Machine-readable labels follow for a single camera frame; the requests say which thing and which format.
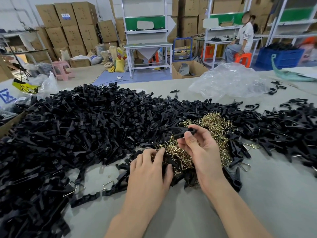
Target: left hand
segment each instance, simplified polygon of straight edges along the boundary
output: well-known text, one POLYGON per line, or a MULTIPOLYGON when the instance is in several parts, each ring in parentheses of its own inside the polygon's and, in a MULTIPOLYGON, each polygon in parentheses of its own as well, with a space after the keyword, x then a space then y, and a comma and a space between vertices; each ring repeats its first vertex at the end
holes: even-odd
POLYGON ((167 166, 162 177, 162 162, 165 148, 158 152, 145 149, 143 154, 131 162, 128 189, 121 213, 147 223, 161 206, 173 179, 172 165, 167 166), (151 161, 151 154, 156 154, 151 161))

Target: blue x mark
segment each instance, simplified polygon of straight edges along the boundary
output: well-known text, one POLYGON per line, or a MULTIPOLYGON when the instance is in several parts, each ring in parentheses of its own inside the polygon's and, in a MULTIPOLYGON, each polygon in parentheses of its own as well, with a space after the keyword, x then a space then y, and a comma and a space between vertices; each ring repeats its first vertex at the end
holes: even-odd
POLYGON ((13 102, 13 101, 16 100, 15 97, 13 97, 13 96, 11 96, 11 95, 9 94, 9 91, 8 91, 7 88, 0 91, 0 98, 3 100, 3 102, 4 102, 5 104, 11 103, 11 102, 13 102))

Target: pink plastic stool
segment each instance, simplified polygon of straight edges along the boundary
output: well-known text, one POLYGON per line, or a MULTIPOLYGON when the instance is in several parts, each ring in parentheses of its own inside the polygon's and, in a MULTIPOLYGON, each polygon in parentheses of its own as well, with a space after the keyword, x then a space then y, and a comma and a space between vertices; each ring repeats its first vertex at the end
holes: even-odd
POLYGON ((72 72, 67 72, 66 68, 70 68, 67 61, 55 61, 53 62, 53 70, 56 73, 57 80, 68 81, 69 77, 75 77, 72 72), (59 70, 60 75, 57 74, 55 68, 59 70))

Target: hand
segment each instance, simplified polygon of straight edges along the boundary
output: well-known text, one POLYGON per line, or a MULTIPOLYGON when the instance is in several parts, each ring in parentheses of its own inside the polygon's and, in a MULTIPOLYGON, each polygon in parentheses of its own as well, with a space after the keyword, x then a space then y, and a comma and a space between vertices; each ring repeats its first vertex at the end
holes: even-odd
POLYGON ((195 124, 188 127, 197 129, 197 133, 193 136, 185 132, 184 138, 177 140, 178 146, 192 157, 199 184, 206 193, 210 185, 226 180, 221 168, 219 147, 207 129, 195 124))
POLYGON ((135 219, 150 222, 161 206, 173 179, 172 165, 167 166, 162 177, 162 162, 165 148, 158 152, 145 149, 131 162, 128 189, 121 213, 134 214, 135 219), (156 154, 151 161, 151 154, 156 154))

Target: green panel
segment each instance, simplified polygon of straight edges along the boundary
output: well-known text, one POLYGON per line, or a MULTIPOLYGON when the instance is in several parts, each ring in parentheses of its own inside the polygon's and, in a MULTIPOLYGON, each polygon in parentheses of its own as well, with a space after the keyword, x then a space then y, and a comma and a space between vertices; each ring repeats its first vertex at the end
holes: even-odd
POLYGON ((165 29, 165 16, 154 17, 126 17, 125 25, 127 31, 138 31, 138 21, 152 21, 154 29, 165 29))
POLYGON ((243 16, 243 12, 237 12, 237 13, 226 13, 226 14, 211 14, 210 18, 218 18, 219 25, 224 21, 232 21, 232 18, 234 18, 235 19, 234 24, 241 25, 242 16, 243 16))
POLYGON ((310 18, 313 9, 314 7, 285 9, 280 22, 307 20, 310 18))

